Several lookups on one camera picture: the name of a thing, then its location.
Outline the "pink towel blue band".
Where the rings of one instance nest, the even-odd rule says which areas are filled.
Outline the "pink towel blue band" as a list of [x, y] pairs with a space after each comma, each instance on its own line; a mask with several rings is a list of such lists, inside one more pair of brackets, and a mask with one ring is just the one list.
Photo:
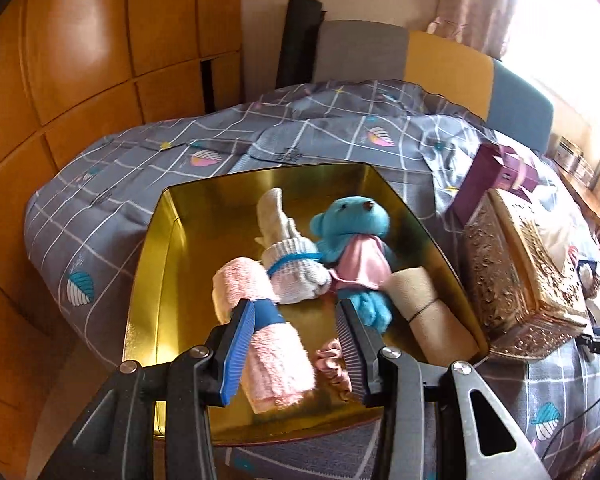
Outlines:
[[290, 408], [315, 387], [308, 352], [294, 326], [279, 312], [278, 296], [257, 261], [238, 257], [212, 278], [212, 301], [218, 320], [226, 324], [240, 300], [254, 307], [242, 390], [256, 414]]

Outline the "brown satin scrunchie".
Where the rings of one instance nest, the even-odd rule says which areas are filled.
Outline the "brown satin scrunchie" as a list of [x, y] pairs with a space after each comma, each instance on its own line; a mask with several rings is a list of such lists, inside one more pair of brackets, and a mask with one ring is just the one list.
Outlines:
[[583, 281], [583, 295], [585, 299], [594, 299], [600, 290], [600, 277], [595, 274], [592, 278]]

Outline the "beige cloth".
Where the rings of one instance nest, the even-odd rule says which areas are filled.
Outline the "beige cloth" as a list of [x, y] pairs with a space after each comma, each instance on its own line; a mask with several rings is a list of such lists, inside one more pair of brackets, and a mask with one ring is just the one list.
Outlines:
[[394, 272], [381, 290], [406, 319], [429, 364], [449, 366], [478, 353], [474, 336], [440, 299], [422, 266]]

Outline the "white sock blue band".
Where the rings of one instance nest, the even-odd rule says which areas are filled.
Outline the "white sock blue band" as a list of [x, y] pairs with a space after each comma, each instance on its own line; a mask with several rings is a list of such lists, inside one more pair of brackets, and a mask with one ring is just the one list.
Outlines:
[[261, 236], [256, 242], [263, 248], [260, 261], [279, 303], [298, 304], [326, 294], [332, 282], [329, 270], [314, 241], [303, 236], [285, 214], [280, 188], [260, 197], [257, 218]]

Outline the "blue tempo tissue pack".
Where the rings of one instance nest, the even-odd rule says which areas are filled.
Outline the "blue tempo tissue pack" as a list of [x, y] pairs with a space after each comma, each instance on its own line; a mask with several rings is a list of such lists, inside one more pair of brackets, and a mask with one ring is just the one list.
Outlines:
[[592, 259], [580, 259], [577, 263], [577, 274], [581, 281], [596, 277], [597, 262]]

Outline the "blue teddy bear pink dress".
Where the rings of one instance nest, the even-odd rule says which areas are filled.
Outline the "blue teddy bear pink dress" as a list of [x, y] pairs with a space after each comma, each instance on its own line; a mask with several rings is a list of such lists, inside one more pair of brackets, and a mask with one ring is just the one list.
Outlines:
[[332, 277], [330, 290], [338, 299], [350, 301], [363, 325], [385, 333], [392, 313], [382, 285], [394, 263], [385, 242], [388, 212], [369, 197], [343, 197], [314, 216], [310, 230]]

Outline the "ornate gold tissue box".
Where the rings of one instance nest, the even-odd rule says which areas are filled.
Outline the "ornate gold tissue box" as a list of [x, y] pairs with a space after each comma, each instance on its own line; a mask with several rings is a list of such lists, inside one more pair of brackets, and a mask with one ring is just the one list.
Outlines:
[[545, 359], [588, 325], [576, 267], [541, 236], [541, 209], [491, 188], [465, 224], [468, 292], [491, 351]]

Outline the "grey checked bed quilt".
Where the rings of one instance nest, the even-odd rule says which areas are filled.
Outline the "grey checked bed quilt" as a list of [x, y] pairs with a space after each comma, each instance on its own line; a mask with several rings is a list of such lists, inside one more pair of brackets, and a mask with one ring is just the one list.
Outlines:
[[[490, 349], [468, 292], [464, 226], [452, 201], [483, 143], [510, 146], [538, 170], [526, 200], [558, 264], [597, 262], [600, 250], [562, 180], [528, 148], [465, 107], [416, 84], [373, 80], [299, 84], [197, 118], [138, 126], [132, 145], [106, 154], [81, 192], [66, 195], [59, 224], [33, 244], [42, 278], [91, 352], [109, 365], [169, 362], [221, 322], [212, 278], [245, 257], [261, 264], [257, 203], [271, 188], [313, 240], [314, 216], [335, 200], [369, 197], [390, 218], [392, 273], [422, 266], [440, 299], [470, 331], [470, 358], [512, 414], [548, 473], [559, 477], [600, 447], [600, 356], [576, 338], [545, 359]], [[380, 413], [343, 401], [314, 368], [336, 335], [330, 290], [281, 304], [298, 332], [315, 387], [290, 408], [256, 414], [242, 390], [210, 413], [225, 463], [259, 478], [368, 478]], [[385, 342], [427, 362], [391, 301]]]

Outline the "purple tissue carton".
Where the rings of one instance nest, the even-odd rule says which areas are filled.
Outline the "purple tissue carton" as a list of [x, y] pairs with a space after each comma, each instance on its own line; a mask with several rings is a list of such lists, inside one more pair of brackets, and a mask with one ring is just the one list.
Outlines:
[[538, 170], [507, 145], [483, 143], [455, 195], [451, 209], [461, 226], [477, 210], [480, 200], [491, 188], [526, 198], [539, 183]]

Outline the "grey yellow blue headboard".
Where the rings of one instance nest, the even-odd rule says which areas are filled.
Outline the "grey yellow blue headboard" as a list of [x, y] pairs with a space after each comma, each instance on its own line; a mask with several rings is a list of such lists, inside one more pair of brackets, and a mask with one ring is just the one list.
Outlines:
[[399, 26], [326, 21], [317, 35], [313, 79], [418, 84], [467, 108], [486, 125], [543, 154], [554, 107], [503, 63], [464, 44]]

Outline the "black rolled mat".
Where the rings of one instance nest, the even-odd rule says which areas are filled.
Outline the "black rolled mat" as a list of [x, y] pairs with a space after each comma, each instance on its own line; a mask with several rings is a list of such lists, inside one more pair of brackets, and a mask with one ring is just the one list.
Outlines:
[[312, 80], [317, 36], [325, 14], [320, 0], [288, 0], [276, 89]]

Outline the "wooden wardrobe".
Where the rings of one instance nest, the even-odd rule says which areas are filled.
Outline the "wooden wardrobe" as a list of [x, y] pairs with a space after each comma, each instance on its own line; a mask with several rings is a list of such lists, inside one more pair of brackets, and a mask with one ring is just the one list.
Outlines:
[[69, 342], [33, 250], [133, 128], [237, 103], [242, 0], [10, 0], [0, 15], [0, 474], [21, 479]]

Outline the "pink floral curtain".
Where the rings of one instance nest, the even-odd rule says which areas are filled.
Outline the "pink floral curtain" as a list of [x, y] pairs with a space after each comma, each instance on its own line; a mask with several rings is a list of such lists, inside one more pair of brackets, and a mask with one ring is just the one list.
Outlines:
[[516, 0], [439, 0], [428, 34], [502, 57]]

